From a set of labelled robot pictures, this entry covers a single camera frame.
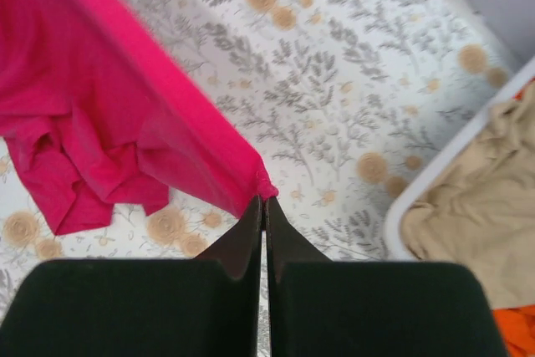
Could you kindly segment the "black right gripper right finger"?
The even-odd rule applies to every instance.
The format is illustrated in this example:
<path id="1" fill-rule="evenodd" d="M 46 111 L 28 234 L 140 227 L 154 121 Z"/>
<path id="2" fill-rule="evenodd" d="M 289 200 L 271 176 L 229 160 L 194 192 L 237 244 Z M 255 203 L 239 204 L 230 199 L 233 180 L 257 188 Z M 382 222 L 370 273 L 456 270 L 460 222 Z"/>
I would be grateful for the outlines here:
<path id="1" fill-rule="evenodd" d="M 503 356 L 481 285 L 454 263 L 334 262 L 265 204 L 274 356 Z"/>

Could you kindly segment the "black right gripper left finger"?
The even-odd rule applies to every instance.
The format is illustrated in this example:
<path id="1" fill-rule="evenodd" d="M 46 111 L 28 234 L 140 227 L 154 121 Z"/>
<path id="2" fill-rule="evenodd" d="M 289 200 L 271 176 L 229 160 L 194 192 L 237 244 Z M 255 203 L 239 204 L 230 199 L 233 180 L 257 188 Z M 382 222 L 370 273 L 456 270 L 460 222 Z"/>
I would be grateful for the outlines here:
<path id="1" fill-rule="evenodd" d="M 253 356 L 262 201 L 192 259 L 57 259 L 22 282 L 4 356 Z"/>

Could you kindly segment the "pink t shirt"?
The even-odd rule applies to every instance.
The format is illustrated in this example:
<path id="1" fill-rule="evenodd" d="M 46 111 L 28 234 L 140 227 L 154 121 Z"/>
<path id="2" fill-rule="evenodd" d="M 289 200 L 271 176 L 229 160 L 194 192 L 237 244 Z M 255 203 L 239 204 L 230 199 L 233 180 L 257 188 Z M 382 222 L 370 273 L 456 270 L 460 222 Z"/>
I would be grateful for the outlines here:
<path id="1" fill-rule="evenodd" d="M 147 214 L 171 188 L 240 216 L 277 189 L 261 156 L 120 0 L 1 0 L 1 135 L 50 229 Z"/>

